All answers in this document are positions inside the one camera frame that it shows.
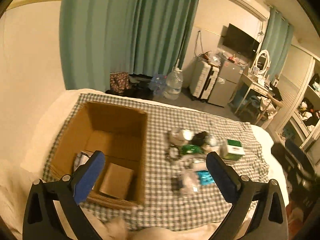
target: metal bolt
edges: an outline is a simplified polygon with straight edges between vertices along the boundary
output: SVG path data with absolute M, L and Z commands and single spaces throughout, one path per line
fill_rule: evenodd
M 272 179 L 271 184 L 276 186 L 276 185 L 278 185 L 278 181 L 276 181 L 275 179 Z
M 249 177 L 247 175 L 242 175 L 241 180 L 243 181 L 249 181 Z
M 63 181 L 69 181 L 70 180 L 70 175 L 64 175 L 63 177 L 62 177 L 62 180 Z
M 35 179 L 34 182 L 33 182 L 33 185 L 38 185 L 40 183 L 40 180 L 39 179 Z

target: white wall-mounted air conditioner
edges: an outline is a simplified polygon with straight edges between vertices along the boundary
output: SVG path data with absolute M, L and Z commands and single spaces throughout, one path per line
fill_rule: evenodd
M 242 8 L 250 12 L 252 15 L 257 17 L 261 21 L 269 19 L 270 10 L 263 7 L 255 0 L 231 0 L 234 3 L 240 5 Z

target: gray refrigerator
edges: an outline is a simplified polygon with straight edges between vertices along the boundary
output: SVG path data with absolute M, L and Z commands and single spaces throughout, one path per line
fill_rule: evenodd
M 208 103 L 225 107 L 236 89 L 242 72 L 241 66 L 225 60 L 220 67 L 217 80 L 208 98 Z

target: black tv screen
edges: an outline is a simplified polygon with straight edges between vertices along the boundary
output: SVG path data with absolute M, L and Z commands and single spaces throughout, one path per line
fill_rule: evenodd
M 254 59 L 259 46 L 257 40 L 232 24 L 229 24 L 222 44 L 248 59 Z

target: gingham tablecloth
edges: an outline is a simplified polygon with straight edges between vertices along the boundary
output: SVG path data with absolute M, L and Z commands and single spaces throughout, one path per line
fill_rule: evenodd
M 82 203 L 82 207 L 92 210 L 103 222 L 120 215 L 132 230 L 164 227 L 177 231 L 223 220 L 231 204 L 225 202 L 215 184 L 201 186 L 199 192 L 192 196 L 179 195 L 176 178 L 188 166 L 190 160 L 172 166 L 166 157 L 168 152 L 166 133 L 175 127 L 190 129 L 195 133 L 207 131 L 215 136 L 219 145 L 223 138 L 241 141 L 245 157 L 232 165 L 233 168 L 239 175 L 246 174 L 254 181 L 268 182 L 268 164 L 262 158 L 261 145 L 256 141 L 249 123 L 236 122 L 207 113 L 91 93 L 79 96 L 57 136 L 44 167 L 45 181 L 53 180 L 49 167 L 63 130 L 81 104 L 88 101 L 135 107 L 148 113 L 145 203 L 131 210 L 113 210 L 95 203 Z

